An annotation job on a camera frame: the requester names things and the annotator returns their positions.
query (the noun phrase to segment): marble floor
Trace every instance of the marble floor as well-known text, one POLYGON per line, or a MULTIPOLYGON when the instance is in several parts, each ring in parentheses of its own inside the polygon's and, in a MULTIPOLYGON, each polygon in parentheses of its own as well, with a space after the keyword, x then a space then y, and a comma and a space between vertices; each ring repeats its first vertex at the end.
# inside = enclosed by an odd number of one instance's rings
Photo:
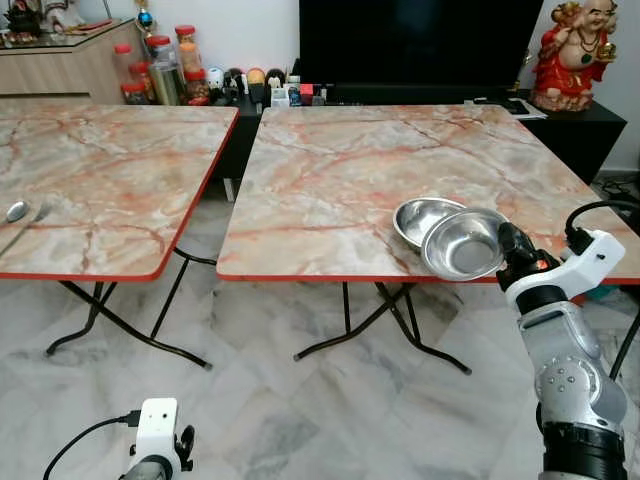
MULTIPOLYGON (((220 187, 197 208, 181 247, 215 255, 232 206, 220 187)), ((179 267, 152 284, 121 285, 110 307, 149 331, 179 267)), ((380 299, 351 287, 357 322, 380 299)), ((339 285, 241 284, 193 265, 159 340, 212 371, 151 349, 99 318, 51 357, 49 343, 84 324, 88 307, 53 282, 0 281, 1 478, 41 478, 74 435, 154 396, 178 398, 180 430, 196 428, 187 480, 534 479, 542 441, 532 367, 516 315, 495 286, 427 285, 413 294, 425 343, 472 366, 471 377, 413 349, 390 314, 357 340, 299 363, 292 354, 341 333, 339 285)), ((637 307, 620 292, 585 306, 611 361, 637 307)), ((623 371, 628 467, 636 446, 640 343, 623 371)), ((109 426, 81 441, 55 479, 118 478, 135 429, 109 426)))

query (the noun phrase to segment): table leg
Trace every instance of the table leg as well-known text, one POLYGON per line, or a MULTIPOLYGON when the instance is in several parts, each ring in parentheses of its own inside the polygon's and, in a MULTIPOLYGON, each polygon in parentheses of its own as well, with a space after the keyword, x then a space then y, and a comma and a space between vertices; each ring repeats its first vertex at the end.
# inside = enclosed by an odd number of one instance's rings
MULTIPOLYGON (((295 354, 293 356, 293 359, 296 362, 302 360, 304 357, 308 355, 311 355, 312 353, 317 352, 318 350, 322 350, 328 347, 333 347, 335 345, 339 345, 340 343, 346 342, 347 340, 351 340, 352 338, 357 337, 362 332, 364 332, 368 327, 370 327, 373 324, 373 322, 375 322, 378 318, 380 318, 382 314, 389 309, 386 303, 384 305, 381 305, 375 312, 369 315, 369 317, 367 317, 367 319, 364 322, 358 325, 354 330, 351 330, 350 316, 347 313, 349 309, 348 290, 345 288, 345 285, 346 284, 343 284, 343 296, 344 296, 344 306, 345 306, 345 327, 347 327, 346 333, 339 337, 332 338, 331 340, 327 340, 324 342, 320 342, 316 345, 312 345, 311 347, 303 350, 302 352, 295 354)), ((402 298, 403 295, 407 294, 413 287, 414 285, 403 285, 399 291, 397 291, 392 295, 393 300, 398 301, 400 298, 402 298)))
POLYGON ((158 342, 158 341, 155 340, 155 337, 158 335, 160 327, 162 326, 162 322, 164 321, 164 318, 167 315, 167 312, 169 311, 169 307, 171 306, 173 298, 175 297, 175 294, 178 291, 178 287, 180 286, 180 283, 182 282, 182 278, 183 278, 184 273, 185 273, 185 271, 186 271, 186 269, 187 269, 187 267, 189 265, 189 262, 204 263, 204 264, 212 265, 212 266, 217 265, 216 260, 212 260, 212 259, 209 259, 209 258, 201 258, 201 257, 196 257, 194 255, 190 255, 189 253, 184 252, 183 250, 179 249, 178 247, 176 247, 174 249, 174 253, 176 253, 177 255, 179 255, 182 258, 184 258, 184 262, 182 264, 182 267, 180 268, 180 271, 179 271, 175 281, 173 282, 173 285, 171 286, 171 291, 169 292, 169 296, 167 297, 167 300, 165 301, 164 305, 162 306, 162 310, 161 310, 160 315, 158 316, 158 318, 156 320, 155 325, 153 326, 153 330, 152 330, 150 336, 146 336, 146 335, 140 333, 139 331, 137 331, 131 325, 126 323, 124 320, 122 320, 122 318, 120 318, 118 315, 113 313, 111 310, 109 310, 105 306, 105 304, 107 303, 107 300, 109 300, 109 297, 111 296, 111 293, 113 293, 113 290, 115 289, 117 283, 112 283, 109 286, 109 288, 107 289, 107 291, 104 294, 104 296, 101 297, 102 289, 103 289, 103 286, 104 286, 104 284, 102 282, 96 283, 96 285, 94 287, 94 291, 93 291, 93 296, 91 296, 87 292, 85 292, 82 288, 80 288, 78 285, 74 284, 73 282, 66 282, 65 281, 65 282, 60 282, 60 283, 65 288, 70 290, 72 293, 74 293, 76 296, 80 297, 82 300, 84 300, 85 302, 87 302, 91 306, 91 310, 90 310, 90 313, 89 313, 89 319, 87 320, 87 323, 82 328, 82 330, 80 330, 79 332, 71 334, 71 335, 67 335, 66 337, 60 338, 59 340, 56 340, 55 342, 53 342, 51 344, 51 346, 49 348, 47 348, 47 355, 53 355, 55 353, 56 349, 60 345, 62 345, 63 343, 69 342, 71 340, 75 340, 75 339, 80 338, 83 335, 86 335, 87 333, 89 333, 89 331, 93 328, 93 325, 95 323, 96 317, 98 316, 99 313, 101 313, 102 315, 107 317, 109 320, 111 320, 113 323, 115 323, 118 327, 122 328, 129 335, 137 338, 141 342, 144 342, 147 345, 150 345, 150 346, 152 346, 154 348, 158 348, 160 350, 164 350, 165 352, 173 353, 174 355, 179 355, 179 356, 181 356, 183 358, 186 358, 187 360, 192 361, 193 363, 201 366, 202 368, 204 368, 206 370, 211 370, 212 365, 209 362, 206 362, 205 360, 202 360, 201 358, 196 357, 195 355, 193 355, 193 354, 191 354, 191 353, 189 353, 189 352, 187 352, 185 350, 182 350, 180 348, 173 347, 173 346, 170 346, 170 345, 166 345, 164 343, 161 343, 161 342, 158 342))
MULTIPOLYGON (((383 283, 376 283, 376 287, 378 288, 380 295, 382 295, 382 298, 384 298, 386 305, 389 307, 389 310, 391 310, 391 313, 393 314, 396 321, 398 322, 398 325, 400 325, 400 329, 402 330, 402 333, 404 333, 405 337, 407 337, 407 340, 409 340, 409 342, 414 347, 416 347, 418 350, 428 353, 429 355, 433 355, 434 357, 441 358, 453 364, 456 368, 460 369, 465 375, 471 375, 472 370, 469 367, 467 367, 464 363, 462 363, 460 360, 458 360, 455 357, 452 357, 448 353, 441 352, 440 350, 436 350, 435 348, 430 348, 422 344, 422 342, 420 342, 419 333, 418 335, 415 335, 415 334, 412 335, 411 332, 409 331, 409 327, 407 326, 404 318, 402 317, 402 314, 400 313, 400 310, 398 310, 398 307, 395 304, 395 300, 389 294, 387 287, 385 287, 383 283)), ((415 321, 415 313, 412 315, 411 314, 412 310, 413 310, 413 305, 409 311, 409 315, 411 316, 411 323, 413 325, 414 331, 418 331, 418 324, 415 321)))
POLYGON ((224 191, 227 194, 227 202, 233 203, 236 201, 236 191, 233 187, 233 180, 230 178, 224 178, 222 180, 224 183, 224 191))
MULTIPOLYGON (((109 300, 109 297, 111 296, 111 293, 113 293, 113 290, 116 288, 116 285, 118 285, 117 283, 112 283, 109 288, 107 289, 107 293, 104 294, 104 297, 101 297, 102 295, 102 288, 104 286, 104 283, 102 282, 97 282, 93 288, 93 298, 95 298, 96 300, 100 301, 101 305, 104 305, 105 303, 107 303, 107 300, 109 300)), ((79 332, 76 333, 72 333, 71 335, 67 335, 66 337, 62 337, 58 340, 56 340, 55 342, 53 342, 49 348, 47 348, 46 350, 46 354, 47 356, 51 356, 54 353, 56 353, 56 349, 62 345, 63 343, 67 343, 70 342, 72 340, 76 340, 80 337, 85 336, 87 333, 89 333, 91 331, 91 329, 93 328, 93 325, 96 321, 96 317, 98 316, 98 313, 100 313, 93 305, 91 305, 91 310, 89 311, 89 318, 87 319, 87 323, 85 324, 85 326, 82 328, 82 330, 80 330, 79 332)))
POLYGON ((413 308, 413 302, 411 301, 411 295, 410 295, 411 290, 416 286, 415 284, 405 283, 402 285, 400 290, 398 290, 394 294, 389 293, 389 290, 387 290, 387 288, 383 283, 376 283, 375 285, 378 291, 380 292, 380 295, 384 299, 385 303, 381 305, 375 312, 373 312, 358 327, 356 327, 354 330, 351 330, 351 320, 350 320, 350 313, 349 313, 349 290, 348 290, 347 284, 343 283, 342 295, 344 300, 344 316, 345 316, 345 332, 346 333, 339 337, 332 338, 331 340, 327 340, 325 342, 312 345, 311 347, 294 355, 293 359, 297 362, 299 360, 302 360, 304 357, 311 355, 314 352, 317 352, 318 350, 322 350, 328 347, 333 347, 340 343, 351 340, 352 338, 355 338, 356 336, 364 332, 368 327, 370 327, 371 324, 373 324, 373 322, 375 322, 378 318, 380 318, 380 316, 384 312, 386 312, 387 310, 390 310, 394 318, 396 319, 396 322, 400 326, 402 333, 404 333, 405 337, 407 337, 407 340, 409 340, 409 342, 414 347, 416 347, 418 350, 428 353, 429 355, 433 355, 435 357, 441 358, 453 364, 456 368, 460 369, 466 375, 471 375, 472 373, 471 369, 467 367, 464 363, 459 361, 457 358, 447 353, 436 350, 434 348, 427 347, 421 342, 420 329, 418 328, 418 322, 416 320, 416 314, 413 308), (402 297, 405 297, 405 301, 407 303, 407 310, 409 311, 409 318, 411 319, 411 328, 413 329, 413 333, 411 332, 411 330, 409 330, 409 327, 406 321, 404 320, 402 313, 400 313, 400 310, 396 305, 396 302, 400 300, 402 297))
POLYGON ((102 315, 107 317, 109 320, 111 320, 113 323, 115 323, 118 327, 123 329, 129 335, 137 338, 141 342, 146 343, 147 345, 150 345, 150 346, 152 346, 154 348, 158 348, 160 350, 164 350, 165 352, 173 353, 174 355, 179 355, 179 356, 181 356, 183 358, 186 358, 187 360, 192 361, 196 365, 199 365, 199 366, 201 366, 202 368, 204 368, 206 370, 211 370, 211 368, 213 367, 210 363, 202 360, 201 358, 196 357, 195 355, 193 355, 192 353, 187 352, 186 350, 182 350, 181 348, 177 348, 177 347, 172 347, 171 345, 166 345, 164 343, 158 342, 157 340, 154 340, 154 339, 152 339, 150 337, 147 337, 146 335, 140 333, 138 330, 136 330, 131 325, 129 325, 127 322, 122 320, 118 315, 116 315, 111 310, 109 310, 107 307, 102 305, 99 301, 97 301, 95 298, 93 298, 91 295, 89 295, 87 292, 85 292, 82 288, 80 288, 75 283, 68 282, 68 281, 60 282, 60 283, 66 289, 68 289, 69 291, 74 293, 76 296, 80 297, 82 300, 87 302, 89 305, 93 306, 96 310, 98 310, 98 312, 100 312, 102 315))

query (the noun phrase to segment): metal bowl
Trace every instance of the metal bowl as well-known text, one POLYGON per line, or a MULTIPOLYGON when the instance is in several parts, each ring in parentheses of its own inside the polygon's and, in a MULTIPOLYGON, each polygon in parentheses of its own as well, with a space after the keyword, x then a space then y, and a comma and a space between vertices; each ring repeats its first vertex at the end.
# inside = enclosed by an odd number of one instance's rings
POLYGON ((464 205, 445 198, 415 198, 403 203, 393 215, 396 231, 416 250, 438 221, 464 210, 464 205))
POLYGON ((466 282, 494 273, 503 261, 498 228, 508 222, 485 208, 469 208, 436 223, 425 235, 422 259, 440 278, 466 282))

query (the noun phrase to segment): white wall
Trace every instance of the white wall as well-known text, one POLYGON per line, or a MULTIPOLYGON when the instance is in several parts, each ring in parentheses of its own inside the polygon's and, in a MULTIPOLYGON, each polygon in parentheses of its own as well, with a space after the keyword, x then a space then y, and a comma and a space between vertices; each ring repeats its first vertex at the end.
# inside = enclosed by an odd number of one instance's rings
MULTIPOLYGON (((136 14, 133 0, 108 0, 114 17, 136 14)), ((551 11, 561 0, 545 0, 531 39, 534 56, 540 37, 553 26, 551 11)), ((618 31, 612 41, 619 59, 609 66, 604 82, 596 84, 596 99, 625 118, 629 124, 607 159, 605 168, 640 167, 640 2, 617 0, 620 5, 618 31)), ((88 20, 104 18, 102 0, 77 0, 88 20)), ((193 24, 207 67, 291 68, 299 54, 298 0, 151 0, 149 10, 159 33, 174 36, 173 27, 193 24)), ((533 84, 535 61, 523 69, 523 87, 533 84)))
MULTIPOLYGON (((87 20, 102 20, 102 0, 76 0, 87 20)), ((108 0, 116 18, 137 13, 133 0, 108 0)), ((197 28, 206 67, 291 69, 299 56, 298 0, 150 0, 158 33, 175 38, 176 25, 197 28)))

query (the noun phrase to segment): gold statue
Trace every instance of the gold statue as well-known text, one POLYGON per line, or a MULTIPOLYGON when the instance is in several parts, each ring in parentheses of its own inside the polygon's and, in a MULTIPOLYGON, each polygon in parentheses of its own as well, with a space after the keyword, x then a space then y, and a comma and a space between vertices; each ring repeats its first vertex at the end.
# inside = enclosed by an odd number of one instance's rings
POLYGON ((567 2, 551 14, 555 28, 542 37, 535 69, 532 102, 545 110, 581 111, 593 103, 592 80, 602 81, 616 58, 609 34, 616 29, 617 5, 612 0, 567 2))

